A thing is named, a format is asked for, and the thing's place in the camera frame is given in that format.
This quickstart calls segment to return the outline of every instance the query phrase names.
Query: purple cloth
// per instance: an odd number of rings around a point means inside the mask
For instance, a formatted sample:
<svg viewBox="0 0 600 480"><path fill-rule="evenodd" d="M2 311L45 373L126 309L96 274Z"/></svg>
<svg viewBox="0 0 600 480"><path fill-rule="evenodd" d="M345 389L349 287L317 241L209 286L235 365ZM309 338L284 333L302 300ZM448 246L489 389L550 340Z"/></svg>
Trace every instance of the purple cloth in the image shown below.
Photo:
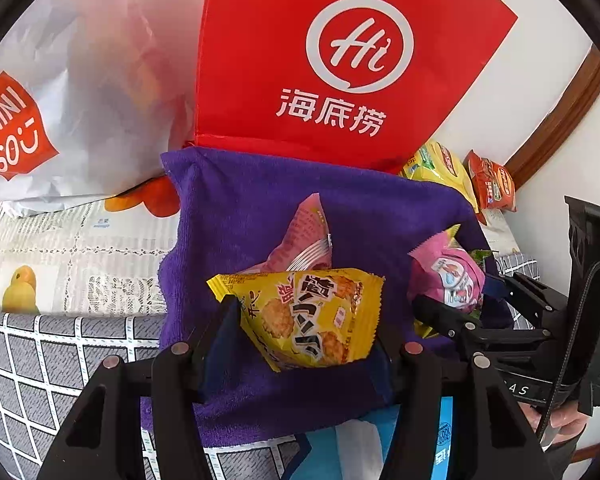
<svg viewBox="0 0 600 480"><path fill-rule="evenodd" d="M382 322L400 327L406 340L417 339L406 301L409 251L458 223L461 244L488 248L467 200L439 184L203 148L165 153L162 162L181 205L178 241L159 271L168 308L162 347L186 339L218 307L206 280L266 260L298 204L314 192L320 193L330 227L333 267L385 276ZM222 389L195 407L204 446L304 433L382 406L362 363L277 374L242 331L237 337ZM429 347L448 343L446 338L427 340ZM147 405L143 421L150 424Z"/></svg>

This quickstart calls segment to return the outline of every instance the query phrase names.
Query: pink candy wrapper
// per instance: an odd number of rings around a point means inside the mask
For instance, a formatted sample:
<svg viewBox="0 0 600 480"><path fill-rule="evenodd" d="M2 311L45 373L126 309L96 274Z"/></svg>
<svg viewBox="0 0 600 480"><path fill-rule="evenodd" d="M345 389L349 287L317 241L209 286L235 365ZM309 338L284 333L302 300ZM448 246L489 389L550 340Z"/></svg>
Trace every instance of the pink candy wrapper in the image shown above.
<svg viewBox="0 0 600 480"><path fill-rule="evenodd" d="M469 314L484 286L484 273L453 238L457 228L438 233L409 254L411 269L408 299L418 294Z"/></svg>
<svg viewBox="0 0 600 480"><path fill-rule="evenodd" d="M321 269L331 269L331 237L320 195L314 193L298 206L282 243L267 261L241 274Z"/></svg>

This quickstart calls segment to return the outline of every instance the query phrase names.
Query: white plastic bag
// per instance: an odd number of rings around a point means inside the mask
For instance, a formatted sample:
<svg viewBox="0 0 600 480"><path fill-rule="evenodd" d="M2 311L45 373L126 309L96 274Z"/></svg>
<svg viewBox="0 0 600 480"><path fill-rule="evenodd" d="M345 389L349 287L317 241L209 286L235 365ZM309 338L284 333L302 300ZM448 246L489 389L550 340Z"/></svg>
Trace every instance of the white plastic bag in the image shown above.
<svg viewBox="0 0 600 480"><path fill-rule="evenodd" d="M35 0L0 43L0 202L116 195L189 135L203 0Z"/></svg>

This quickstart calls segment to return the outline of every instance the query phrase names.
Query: yellow chip bag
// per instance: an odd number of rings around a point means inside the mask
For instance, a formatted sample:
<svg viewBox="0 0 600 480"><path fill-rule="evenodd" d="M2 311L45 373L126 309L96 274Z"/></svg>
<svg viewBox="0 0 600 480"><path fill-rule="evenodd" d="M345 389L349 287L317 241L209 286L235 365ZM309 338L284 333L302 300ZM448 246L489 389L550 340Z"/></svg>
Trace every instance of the yellow chip bag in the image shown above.
<svg viewBox="0 0 600 480"><path fill-rule="evenodd" d="M207 282L218 301L238 298L240 326L276 372L367 357L383 283L357 269L218 274Z"/></svg>
<svg viewBox="0 0 600 480"><path fill-rule="evenodd" d="M464 166L453 153L435 140L430 140L413 155L400 176L421 182L437 182L462 193L479 213L474 187Z"/></svg>

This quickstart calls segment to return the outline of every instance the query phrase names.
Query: metal pin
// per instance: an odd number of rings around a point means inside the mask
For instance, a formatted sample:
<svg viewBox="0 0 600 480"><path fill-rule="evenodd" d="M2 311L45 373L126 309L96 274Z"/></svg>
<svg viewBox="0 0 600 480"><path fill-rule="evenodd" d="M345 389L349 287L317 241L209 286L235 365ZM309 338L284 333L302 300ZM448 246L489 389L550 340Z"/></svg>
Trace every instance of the metal pin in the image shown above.
<svg viewBox="0 0 600 480"><path fill-rule="evenodd" d="M422 345L420 343L416 343L415 341L409 341L405 343L404 350L407 354L418 355L422 353Z"/></svg>
<svg viewBox="0 0 600 480"><path fill-rule="evenodd" d="M117 355L110 355L109 357L104 358L102 364L105 368L115 368L120 364L120 357Z"/></svg>
<svg viewBox="0 0 600 480"><path fill-rule="evenodd" d="M489 368L489 366L491 366L491 361L484 355L477 355L474 357L474 364L478 368Z"/></svg>
<svg viewBox="0 0 600 480"><path fill-rule="evenodd" d="M180 341L178 343L174 343L171 346L171 353L174 355L183 355L189 351L189 345L184 341Z"/></svg>

